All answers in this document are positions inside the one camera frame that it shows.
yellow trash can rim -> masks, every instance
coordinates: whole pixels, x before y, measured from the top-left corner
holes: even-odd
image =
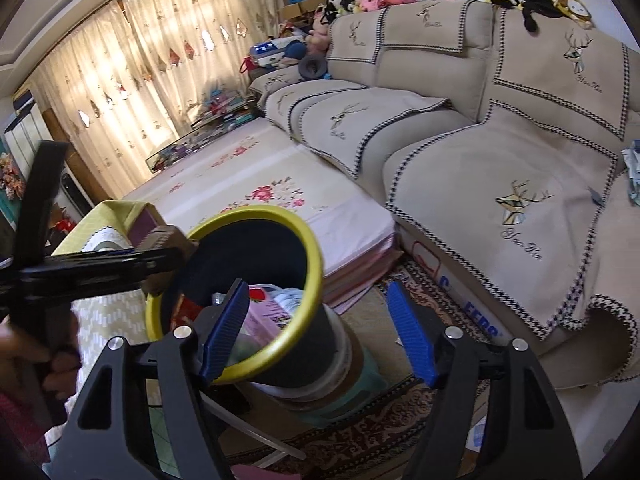
[[[268,370],[280,361],[302,338],[311,324],[322,298],[324,264],[316,236],[302,218],[281,207],[252,205],[229,211],[207,220],[187,236],[202,240],[216,229],[243,220],[271,220],[289,228],[300,240],[306,251],[306,279],[302,302],[290,323],[267,346],[251,357],[225,368],[214,384],[233,384],[249,379]],[[164,337],[160,322],[162,296],[150,296],[146,302],[146,333],[151,341]]]

curtain rod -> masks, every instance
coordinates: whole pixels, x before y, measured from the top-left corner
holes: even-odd
[[[22,84],[18,87],[18,91],[24,86],[24,84],[27,82],[27,79],[31,77],[31,74],[33,74],[35,72],[35,70],[37,69],[37,67],[40,66],[40,64],[44,61],[44,59],[52,53],[52,51],[63,41],[66,40],[66,38],[69,37],[69,35],[76,30],[76,28],[80,27],[80,25],[82,25],[84,22],[86,22],[86,20],[88,20],[90,17],[92,17],[94,14],[98,13],[100,10],[103,10],[104,7],[106,7],[107,5],[109,5],[113,0],[107,0],[106,2],[104,2],[101,6],[97,7],[96,9],[92,10],[89,14],[87,14],[82,20],[80,20],[79,22],[77,22],[73,27],[71,27],[68,31],[66,31],[66,33],[59,39],[57,40],[53,46],[51,46],[50,48],[47,49],[47,51],[44,53],[44,55],[40,58],[40,60],[36,63],[36,65],[29,71],[29,73],[27,74],[27,76],[24,78],[24,81],[22,82]]]

curtain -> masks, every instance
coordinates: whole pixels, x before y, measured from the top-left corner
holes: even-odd
[[[275,0],[122,0],[154,85],[181,133],[215,89],[243,90],[249,48],[276,27]]]
[[[65,38],[28,85],[113,198],[146,182],[145,160],[178,139],[116,2]]]

red flower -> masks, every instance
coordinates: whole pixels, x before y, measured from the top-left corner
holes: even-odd
[[[255,198],[260,202],[268,202],[273,198],[273,191],[271,186],[259,187],[258,189],[254,190],[253,193],[251,193],[251,198]]]
[[[249,298],[253,301],[264,301],[267,299],[267,295],[261,288],[250,288]]]

beige sofa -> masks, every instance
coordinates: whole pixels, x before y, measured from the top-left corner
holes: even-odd
[[[640,138],[640,55],[535,18],[532,35],[518,10],[472,0],[344,16],[333,79],[290,67],[252,90],[395,215],[489,335],[526,339],[556,387],[626,380],[640,372],[640,209],[620,152]]]

